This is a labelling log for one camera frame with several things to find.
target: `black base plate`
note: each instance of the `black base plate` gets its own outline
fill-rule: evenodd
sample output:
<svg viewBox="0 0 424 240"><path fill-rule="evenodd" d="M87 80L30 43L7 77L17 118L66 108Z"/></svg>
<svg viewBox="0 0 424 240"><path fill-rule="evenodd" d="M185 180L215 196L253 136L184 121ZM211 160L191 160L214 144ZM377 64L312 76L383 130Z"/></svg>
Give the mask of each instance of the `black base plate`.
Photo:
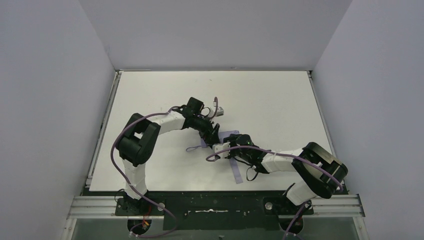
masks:
<svg viewBox="0 0 424 240"><path fill-rule="evenodd" d="M285 191L149 191L148 197L164 203L175 215L179 230L236 230L262 228L279 230L277 215L295 215L298 207L283 197ZM271 202L273 210L266 210ZM123 210L123 198L118 199L117 216L143 214ZM164 211L151 208L151 216L162 216ZM305 215L313 214L308 210ZM163 230L175 226L175 220L164 215Z"/></svg>

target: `screw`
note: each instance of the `screw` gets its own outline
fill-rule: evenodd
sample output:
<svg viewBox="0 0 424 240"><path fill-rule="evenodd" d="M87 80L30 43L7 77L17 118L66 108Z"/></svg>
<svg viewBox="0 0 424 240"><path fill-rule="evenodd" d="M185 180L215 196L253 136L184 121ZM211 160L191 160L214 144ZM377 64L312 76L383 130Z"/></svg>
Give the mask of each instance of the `screw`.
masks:
<svg viewBox="0 0 424 240"><path fill-rule="evenodd" d="M266 210L272 210L273 209L273 204L271 202L265 203L265 209Z"/></svg>
<svg viewBox="0 0 424 240"><path fill-rule="evenodd" d="M161 206L162 208L161 207L157 207L157 210L163 211L164 210L163 208L165 207L165 204L163 204L162 202L160 202L159 203L159 206Z"/></svg>

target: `white wall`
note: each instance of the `white wall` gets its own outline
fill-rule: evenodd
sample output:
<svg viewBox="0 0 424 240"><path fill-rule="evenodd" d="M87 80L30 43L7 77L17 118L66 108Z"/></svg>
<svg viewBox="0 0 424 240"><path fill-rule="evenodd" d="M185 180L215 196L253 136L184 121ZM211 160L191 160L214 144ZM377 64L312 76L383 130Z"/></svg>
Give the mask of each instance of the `white wall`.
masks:
<svg viewBox="0 0 424 240"><path fill-rule="evenodd" d="M0 239L58 239L114 69L78 0L7 0L0 73Z"/></svg>
<svg viewBox="0 0 424 240"><path fill-rule="evenodd" d="M372 240L424 239L423 10L353 0L312 74Z"/></svg>
<svg viewBox="0 0 424 240"><path fill-rule="evenodd" d="M116 69L311 70L352 0L80 0Z"/></svg>

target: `purple cable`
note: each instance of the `purple cable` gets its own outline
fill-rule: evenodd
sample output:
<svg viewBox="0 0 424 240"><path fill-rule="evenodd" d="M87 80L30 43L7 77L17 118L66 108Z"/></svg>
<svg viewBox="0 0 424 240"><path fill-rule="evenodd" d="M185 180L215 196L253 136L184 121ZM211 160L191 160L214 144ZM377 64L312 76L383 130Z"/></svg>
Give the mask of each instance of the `purple cable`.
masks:
<svg viewBox="0 0 424 240"><path fill-rule="evenodd" d="M294 215L293 219L291 220L290 224L288 225L287 229L284 231L284 236L282 236L282 240L285 240L287 238L288 234L293 234L289 232L290 228L292 227L292 225L295 223L296 219L298 218L299 214L302 212L302 210L305 208L305 204L306 202L302 203L301 207L299 208L299 210L296 212L296 215Z"/></svg>
<svg viewBox="0 0 424 240"><path fill-rule="evenodd" d="M170 234L170 233L172 233L173 231L175 231L176 229L177 229L177 218L175 217L175 215L174 214L172 214L172 212L170 212L168 209L166 209L165 207L163 207L163 206L161 206L161 205L159 205L159 204L157 204L156 202L154 202L154 201L152 201L152 200L150 200L148 197L146 197L146 196L144 196L143 194L141 194L135 187L133 187L133 185L131 184L131 182L130 182L130 180L128 179L128 177L125 175L125 173L118 167L118 165L117 165L117 163L115 162L115 159L114 159L114 150L115 150L115 148L116 148L116 146L117 146L117 144L118 144L118 142L122 139L122 137L124 136L124 134L125 134L125 132L128 130L128 129L130 129L130 128L132 128L134 125L136 125L137 123L139 123L139 122L141 122L141 121L143 121L143 120L145 120L145 119L147 119L147 118L151 118L151 117L154 117L154 116L162 116L162 115L168 115L171 111L172 111L172 109L174 109L174 108L179 108L178 106L173 106L173 107L171 107L169 110L168 110L168 112L161 112L161 113L152 113L152 114L149 114L149 115L147 115L147 116L144 116L144 117L142 117L142 118L140 118L140 119L137 119L137 120L135 120L134 122L132 122L131 124L129 124L127 127L125 127L123 130L122 130L122 132L118 135L118 137L116 138L116 140L115 140L115 142L113 142L113 144L112 144L112 149L110 150L110 159L112 160L112 164L113 164L113 166L116 168L116 170L118 170L118 172L122 175L122 177L125 179L125 182L128 184L128 186L136 193L136 194L138 194L141 198L143 198L144 200L146 200L147 202L149 202L149 203L151 203L151 204L153 204L153 205L155 205L156 207L158 207L158 208L161 208L161 209L163 209L167 214L169 214L174 220L175 220L175 227L174 228L172 228L171 230L168 230L168 231L166 231L166 232L163 232L163 233L159 233L159 234L155 234L155 235L151 235L151 236L143 236L143 235L136 235L136 234L134 234L134 233L132 233L134 236L136 236L136 237L138 237L138 238L144 238L144 239L146 239L146 238L157 238L157 237L160 237L160 236L163 236L163 235L167 235L167 234ZM140 226L142 223L140 223L140 224L136 224L136 225L134 225L129 231L130 232L132 232L133 231L133 229L135 229L135 228L137 228L138 226Z"/></svg>
<svg viewBox="0 0 424 240"><path fill-rule="evenodd" d="M215 112L213 113L213 116L211 116L209 119L213 119L213 118L215 118L215 116L217 115L217 112L218 112L218 97L215 97L215 98L213 99L213 101L216 103L216 106L215 106Z"/></svg>
<svg viewBox="0 0 424 240"><path fill-rule="evenodd" d="M234 149L255 149L255 150L259 150L259 151L262 151L264 153L267 153L267 154L277 155L277 156L280 156L280 157L294 158L296 160L301 161L304 164L307 164L307 165L313 167L314 169L320 171L321 173L323 173L324 175L326 175L327 177L329 177L340 188L339 192L342 192L343 191L342 184L333 175L331 175L330 173L328 173L327 171L325 171L321 167L313 164L312 162L310 162L310 161L308 161L306 159L303 159L303 158L301 158L299 156L296 156L296 155L273 152L273 151L265 150L265 149L260 148L260 147L255 147L255 146L233 146L233 147L229 147L227 149L224 149L224 150L215 152L214 154L211 154L211 155L207 156L206 157L206 161L208 161L208 162L215 162L216 160L218 160L218 157L217 157L218 154L221 154L221 153L226 152L226 151L234 150Z"/></svg>
<svg viewBox="0 0 424 240"><path fill-rule="evenodd" d="M186 149L185 149L185 151L187 152L187 153L189 153L189 152L191 152L191 151L194 151L194 150L196 150L196 149L198 149L198 148L200 148L202 145L198 145L198 146L190 146L190 147L187 147Z"/></svg>

